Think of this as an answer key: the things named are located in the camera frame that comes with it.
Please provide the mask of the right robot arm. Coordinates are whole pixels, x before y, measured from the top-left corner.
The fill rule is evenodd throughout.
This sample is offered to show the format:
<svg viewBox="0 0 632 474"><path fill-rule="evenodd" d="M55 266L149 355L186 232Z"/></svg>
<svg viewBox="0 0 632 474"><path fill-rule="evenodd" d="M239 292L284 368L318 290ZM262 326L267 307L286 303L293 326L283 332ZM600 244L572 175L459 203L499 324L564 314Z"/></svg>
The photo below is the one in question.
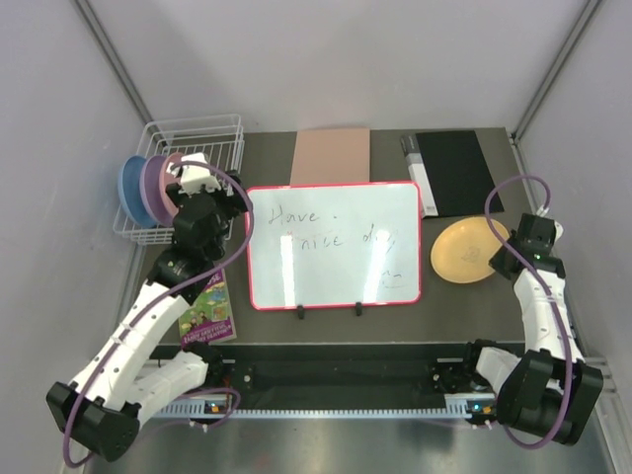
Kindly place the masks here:
<svg viewBox="0 0 632 474"><path fill-rule="evenodd" d="M497 420L506 427L575 444L603 388L575 342L565 301L566 270L551 251L561 230L547 217L524 214L506 245L491 258L513 281L521 310L524 353L479 340L478 355L461 365L463 383L496 394Z"/></svg>

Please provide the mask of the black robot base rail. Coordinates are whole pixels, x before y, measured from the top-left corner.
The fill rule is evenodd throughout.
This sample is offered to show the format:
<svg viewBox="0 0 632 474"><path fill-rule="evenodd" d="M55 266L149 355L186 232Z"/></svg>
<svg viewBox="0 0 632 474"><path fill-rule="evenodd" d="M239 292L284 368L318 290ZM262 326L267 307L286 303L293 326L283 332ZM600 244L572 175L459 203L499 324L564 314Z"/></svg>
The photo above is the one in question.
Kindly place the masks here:
<svg viewBox="0 0 632 474"><path fill-rule="evenodd" d="M437 407L491 395L463 367L464 344L216 345L203 387L229 386L245 409Z"/></svg>

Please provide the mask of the pink plate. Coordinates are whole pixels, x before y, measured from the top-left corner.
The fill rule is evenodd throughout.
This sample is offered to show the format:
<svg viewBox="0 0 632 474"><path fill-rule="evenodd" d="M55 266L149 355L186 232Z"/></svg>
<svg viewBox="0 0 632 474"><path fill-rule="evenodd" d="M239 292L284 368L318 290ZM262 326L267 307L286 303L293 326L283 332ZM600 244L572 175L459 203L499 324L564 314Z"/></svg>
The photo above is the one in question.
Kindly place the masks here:
<svg viewBox="0 0 632 474"><path fill-rule="evenodd" d="M177 207L173 204L172 200L167 194L167 187L173 184L179 184L181 181L181 168L179 164L182 162L182 158L185 156L182 152L174 152L170 154L159 172L159 191L160 198L168 215L173 218L177 213Z"/></svg>

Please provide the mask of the yellow bear plate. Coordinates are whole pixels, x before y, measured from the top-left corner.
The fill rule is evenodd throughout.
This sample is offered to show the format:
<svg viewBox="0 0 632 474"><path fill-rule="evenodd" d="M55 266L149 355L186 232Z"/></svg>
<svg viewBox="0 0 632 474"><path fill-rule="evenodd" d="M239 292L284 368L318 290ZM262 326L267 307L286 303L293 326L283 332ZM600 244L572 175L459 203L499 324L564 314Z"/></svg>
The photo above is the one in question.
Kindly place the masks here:
<svg viewBox="0 0 632 474"><path fill-rule="evenodd" d="M501 247L484 216L467 217L438 235L430 261L434 272L448 282L475 283L496 272L489 261Z"/></svg>

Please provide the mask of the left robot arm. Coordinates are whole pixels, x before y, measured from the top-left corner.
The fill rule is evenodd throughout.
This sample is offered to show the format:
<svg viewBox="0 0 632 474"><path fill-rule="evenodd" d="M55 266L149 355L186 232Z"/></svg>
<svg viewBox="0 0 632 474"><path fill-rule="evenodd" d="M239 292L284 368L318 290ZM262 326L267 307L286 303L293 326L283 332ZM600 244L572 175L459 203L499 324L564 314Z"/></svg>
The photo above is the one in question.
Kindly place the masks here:
<svg viewBox="0 0 632 474"><path fill-rule="evenodd" d="M79 468L70 447L89 457L120 459L145 423L171 402L223 382L217 350L193 341L166 365L147 376L139 371L169 327L201 296L212 278L240 257L245 247L226 255L224 237L231 221L253 205L237 176L225 186L183 184L167 188L178 212L171 245L154 263L127 315L92 360L70 382L56 382L45 401L63 434L64 464Z"/></svg>

